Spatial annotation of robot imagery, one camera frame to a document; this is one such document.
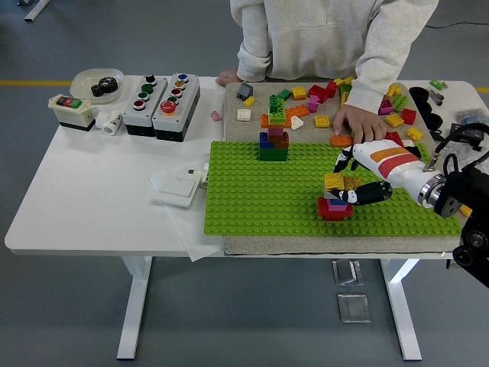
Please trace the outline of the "person's right hand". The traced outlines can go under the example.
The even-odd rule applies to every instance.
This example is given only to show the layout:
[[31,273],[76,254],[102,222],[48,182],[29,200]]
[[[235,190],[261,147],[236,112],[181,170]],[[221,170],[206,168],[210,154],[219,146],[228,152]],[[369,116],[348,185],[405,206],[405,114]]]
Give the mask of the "person's right hand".
[[229,83],[241,83],[242,79],[238,77],[238,68],[232,68],[221,72],[216,78],[215,82],[220,86],[226,86]]

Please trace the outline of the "robot right hand white shell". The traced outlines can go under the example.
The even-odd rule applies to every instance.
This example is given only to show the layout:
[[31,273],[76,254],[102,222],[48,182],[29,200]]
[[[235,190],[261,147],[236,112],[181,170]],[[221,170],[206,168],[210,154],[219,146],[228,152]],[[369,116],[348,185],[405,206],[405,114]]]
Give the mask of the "robot right hand white shell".
[[388,200],[394,188],[402,188],[419,205],[430,208],[429,195],[443,181],[439,171],[428,171],[416,155],[395,141],[381,140],[355,144],[342,150],[335,164],[338,173],[354,159],[378,181],[363,184],[353,190],[332,189],[331,195],[352,205],[368,205]]

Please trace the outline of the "person's left hand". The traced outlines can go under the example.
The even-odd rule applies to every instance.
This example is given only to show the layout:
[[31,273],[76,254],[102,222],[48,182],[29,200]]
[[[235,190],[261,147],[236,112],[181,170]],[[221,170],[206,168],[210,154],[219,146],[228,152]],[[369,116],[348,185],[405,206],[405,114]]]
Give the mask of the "person's left hand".
[[385,124],[378,115],[354,106],[343,105],[333,121],[335,135],[342,133],[342,126],[348,123],[355,144],[383,140],[387,133]]

